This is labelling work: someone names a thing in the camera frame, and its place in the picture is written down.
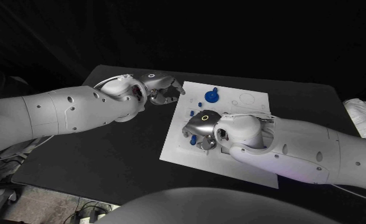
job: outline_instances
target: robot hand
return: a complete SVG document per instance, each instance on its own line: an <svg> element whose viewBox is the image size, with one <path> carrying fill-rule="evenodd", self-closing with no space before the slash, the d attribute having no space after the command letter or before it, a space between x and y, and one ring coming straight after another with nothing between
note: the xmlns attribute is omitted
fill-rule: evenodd
<svg viewBox="0 0 366 224"><path fill-rule="evenodd" d="M178 80L166 75L165 73L152 73L142 76L140 81L146 84L148 92L152 96L150 101L156 105L169 104L174 101L178 101L176 97L166 97L165 94L171 86L174 86L182 95L186 94L182 85Z"/></svg>

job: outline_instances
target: blue plastic piece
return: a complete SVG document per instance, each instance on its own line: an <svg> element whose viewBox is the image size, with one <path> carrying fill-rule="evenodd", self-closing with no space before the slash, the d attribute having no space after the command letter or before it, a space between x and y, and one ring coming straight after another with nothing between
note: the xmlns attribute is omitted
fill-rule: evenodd
<svg viewBox="0 0 366 224"><path fill-rule="evenodd" d="M220 101L220 94L218 94L218 88L214 88L212 91L210 91L207 94L205 94L205 99L208 102L211 103L215 103Z"/></svg>
<svg viewBox="0 0 366 224"><path fill-rule="evenodd" d="M192 145L192 146L197 144L197 141L198 141L198 136L194 135L194 136L192 136L192 139L191 139L191 145Z"/></svg>

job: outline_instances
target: white board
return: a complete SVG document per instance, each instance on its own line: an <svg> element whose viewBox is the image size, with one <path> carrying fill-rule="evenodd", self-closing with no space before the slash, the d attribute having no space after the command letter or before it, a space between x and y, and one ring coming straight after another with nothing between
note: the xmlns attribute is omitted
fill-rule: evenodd
<svg viewBox="0 0 366 224"><path fill-rule="evenodd" d="M205 100L205 94L215 87L218 88L220 101L211 104ZM186 94L179 97L161 159L279 189L276 174L240 163L228 154L228 149L224 149L220 144L210 151L192 146L191 137L185 138L182 134L182 129L192 118L192 110L195 114L205 109L214 110L220 114L248 111L261 111L271 114L269 94L189 81L185 82L184 88Z"/></svg>

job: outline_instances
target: black table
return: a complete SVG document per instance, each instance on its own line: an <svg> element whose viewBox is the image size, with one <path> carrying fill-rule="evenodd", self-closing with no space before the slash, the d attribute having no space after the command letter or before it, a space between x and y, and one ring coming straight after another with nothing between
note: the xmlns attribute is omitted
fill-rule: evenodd
<svg viewBox="0 0 366 224"><path fill-rule="evenodd" d="M99 66L84 85L152 70ZM313 83L234 78L168 72L184 84L211 85L267 92L271 113L282 118L320 124L359 136L333 87ZM31 154L14 182L55 190L93 200L123 204L172 188L207 186L253 192L287 201L344 223L366 220L365 199L331 185L315 185L279 177L280 189L228 178L161 161L176 103L156 106L125 123L113 122L87 132L60 135Z"/></svg>

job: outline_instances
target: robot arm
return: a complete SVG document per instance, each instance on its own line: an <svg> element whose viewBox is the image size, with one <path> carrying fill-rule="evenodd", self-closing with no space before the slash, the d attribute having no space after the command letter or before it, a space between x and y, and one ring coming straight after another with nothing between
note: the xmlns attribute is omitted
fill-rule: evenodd
<svg viewBox="0 0 366 224"><path fill-rule="evenodd" d="M94 88L64 88L0 99L0 150L44 136L78 133L113 121L132 120L145 111L149 96L158 105L178 100L163 95L171 85L185 95L172 76L155 73L137 80L126 74L103 81Z"/></svg>
<svg viewBox="0 0 366 224"><path fill-rule="evenodd" d="M217 114L215 123L207 124L208 134L198 130L202 117L210 116L205 110L192 117L184 135L207 136L198 147L210 150L220 144L237 161L287 178L366 188L366 139L305 121L257 117L263 115L224 114L218 118Z"/></svg>

